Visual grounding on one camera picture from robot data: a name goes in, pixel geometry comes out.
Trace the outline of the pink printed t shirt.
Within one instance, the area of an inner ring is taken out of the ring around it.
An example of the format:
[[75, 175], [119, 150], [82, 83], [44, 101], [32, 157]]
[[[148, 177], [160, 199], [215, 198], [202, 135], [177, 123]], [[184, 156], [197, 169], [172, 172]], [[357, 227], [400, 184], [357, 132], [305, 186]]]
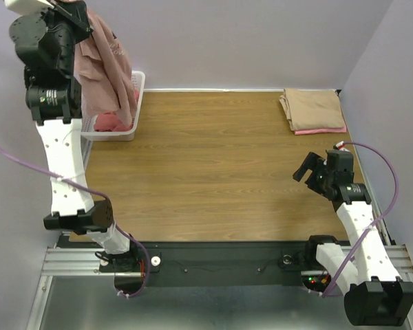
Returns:
[[[128, 112], [136, 107], [128, 54], [95, 11], [88, 8], [87, 15], [93, 32], [75, 47], [75, 72], [82, 87], [83, 109], [88, 116], [97, 116], [101, 113], [100, 102], [104, 94], [113, 91], [119, 103], [116, 110]], [[128, 113], [122, 121], [126, 126], [131, 124]]]

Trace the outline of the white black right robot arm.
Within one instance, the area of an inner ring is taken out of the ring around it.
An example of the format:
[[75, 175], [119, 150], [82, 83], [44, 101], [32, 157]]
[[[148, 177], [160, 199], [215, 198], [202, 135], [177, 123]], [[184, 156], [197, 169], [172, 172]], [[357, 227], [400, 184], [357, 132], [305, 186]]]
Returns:
[[334, 148], [321, 157], [310, 152], [293, 179], [332, 203], [348, 235], [349, 253], [333, 236], [310, 236], [303, 260], [311, 268], [322, 266], [330, 282], [320, 293], [338, 289], [346, 316], [354, 326], [399, 327], [413, 305], [413, 283], [404, 281], [393, 266], [373, 217], [372, 200], [364, 184], [354, 182], [354, 157]]

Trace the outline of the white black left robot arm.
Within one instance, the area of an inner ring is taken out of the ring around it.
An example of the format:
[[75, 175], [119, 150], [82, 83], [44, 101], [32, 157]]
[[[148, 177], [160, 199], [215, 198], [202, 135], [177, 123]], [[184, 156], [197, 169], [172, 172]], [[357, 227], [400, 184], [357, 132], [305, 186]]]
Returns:
[[74, 77], [75, 46], [91, 34], [84, 1], [6, 1], [17, 13], [9, 29], [24, 64], [25, 102], [41, 136], [51, 177], [47, 230], [87, 235], [104, 250], [97, 257], [117, 272], [145, 264], [139, 243], [114, 220], [111, 201], [92, 199], [81, 155], [81, 85]]

